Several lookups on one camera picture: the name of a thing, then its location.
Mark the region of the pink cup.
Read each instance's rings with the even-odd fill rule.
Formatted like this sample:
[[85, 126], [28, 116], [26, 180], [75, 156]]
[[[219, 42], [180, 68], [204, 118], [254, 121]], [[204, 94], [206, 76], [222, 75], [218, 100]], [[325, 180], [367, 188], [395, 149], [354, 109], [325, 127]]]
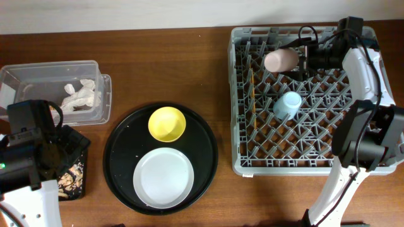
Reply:
[[264, 58], [265, 68], [272, 73], [291, 71], [297, 67], [299, 55], [294, 49], [278, 49], [270, 52]]

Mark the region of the light blue cup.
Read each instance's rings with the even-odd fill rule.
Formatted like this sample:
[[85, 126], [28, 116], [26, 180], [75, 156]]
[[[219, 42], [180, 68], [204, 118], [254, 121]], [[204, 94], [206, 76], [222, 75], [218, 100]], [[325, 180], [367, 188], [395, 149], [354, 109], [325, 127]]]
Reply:
[[291, 120], [298, 112], [301, 104], [301, 96], [294, 91], [288, 91], [276, 101], [273, 112], [280, 120]]

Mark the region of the wooden chopstick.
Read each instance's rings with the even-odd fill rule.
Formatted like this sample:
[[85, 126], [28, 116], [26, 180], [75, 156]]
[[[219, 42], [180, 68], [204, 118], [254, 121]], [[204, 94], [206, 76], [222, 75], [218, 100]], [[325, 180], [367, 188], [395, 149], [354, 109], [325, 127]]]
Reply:
[[251, 73], [250, 76], [250, 85], [251, 85], [251, 102], [252, 102], [252, 117], [253, 117], [253, 127], [254, 130], [257, 129], [257, 123], [256, 123], [256, 104], [255, 104], [255, 86], [254, 86], [254, 71], [253, 68], [250, 65], [249, 68], [249, 73]]

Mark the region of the yellow bowl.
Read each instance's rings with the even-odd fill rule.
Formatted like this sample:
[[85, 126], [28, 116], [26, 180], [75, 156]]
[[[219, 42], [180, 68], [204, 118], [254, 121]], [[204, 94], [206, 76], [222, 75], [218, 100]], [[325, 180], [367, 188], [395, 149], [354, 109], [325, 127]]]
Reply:
[[184, 114], [174, 107], [154, 111], [148, 120], [148, 130], [157, 141], [171, 143], [178, 140], [186, 129]]

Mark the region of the grey round plate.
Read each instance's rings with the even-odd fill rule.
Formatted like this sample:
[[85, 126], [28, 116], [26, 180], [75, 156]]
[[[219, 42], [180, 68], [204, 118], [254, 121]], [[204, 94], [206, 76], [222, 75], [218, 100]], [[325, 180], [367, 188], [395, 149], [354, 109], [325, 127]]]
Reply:
[[145, 154], [136, 165], [133, 186], [148, 207], [168, 209], [189, 195], [194, 183], [190, 160], [174, 148], [157, 148]]

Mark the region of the white tissue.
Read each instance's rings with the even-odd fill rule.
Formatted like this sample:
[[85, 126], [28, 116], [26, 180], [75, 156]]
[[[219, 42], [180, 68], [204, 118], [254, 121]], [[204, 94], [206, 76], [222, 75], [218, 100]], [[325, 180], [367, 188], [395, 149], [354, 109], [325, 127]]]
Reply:
[[95, 91], [95, 81], [91, 79], [81, 79], [82, 87], [76, 91], [72, 84], [64, 87], [65, 92], [69, 95], [64, 98], [60, 106], [63, 112], [73, 112], [76, 107], [94, 107], [101, 103], [101, 92]]

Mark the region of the peanut shells and rice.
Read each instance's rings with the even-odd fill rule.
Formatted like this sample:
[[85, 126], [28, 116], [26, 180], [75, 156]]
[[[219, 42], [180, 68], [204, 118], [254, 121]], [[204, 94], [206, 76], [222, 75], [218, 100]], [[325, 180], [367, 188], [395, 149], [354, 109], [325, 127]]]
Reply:
[[73, 201], [83, 196], [85, 192], [85, 166], [76, 162], [59, 180], [58, 197], [60, 201]]

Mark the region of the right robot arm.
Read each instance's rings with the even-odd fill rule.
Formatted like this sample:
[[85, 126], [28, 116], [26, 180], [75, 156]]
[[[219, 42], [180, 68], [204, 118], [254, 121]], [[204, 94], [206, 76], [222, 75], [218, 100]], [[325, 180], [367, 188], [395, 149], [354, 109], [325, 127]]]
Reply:
[[389, 94], [380, 66], [379, 44], [364, 38], [362, 18], [338, 22], [330, 37], [298, 38], [305, 48], [299, 59], [299, 81], [320, 69], [342, 69], [350, 83], [353, 104], [333, 133], [334, 156], [329, 177], [300, 226], [340, 226], [342, 216], [360, 184], [380, 164], [402, 158], [396, 144], [403, 132], [403, 108]]

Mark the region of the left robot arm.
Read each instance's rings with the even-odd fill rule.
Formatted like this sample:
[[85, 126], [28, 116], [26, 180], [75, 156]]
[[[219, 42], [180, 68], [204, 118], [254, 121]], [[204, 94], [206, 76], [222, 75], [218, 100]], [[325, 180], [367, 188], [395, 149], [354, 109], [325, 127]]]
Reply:
[[54, 123], [53, 102], [28, 100], [8, 105], [11, 132], [1, 139], [1, 215], [8, 226], [61, 226], [58, 180], [91, 142]]

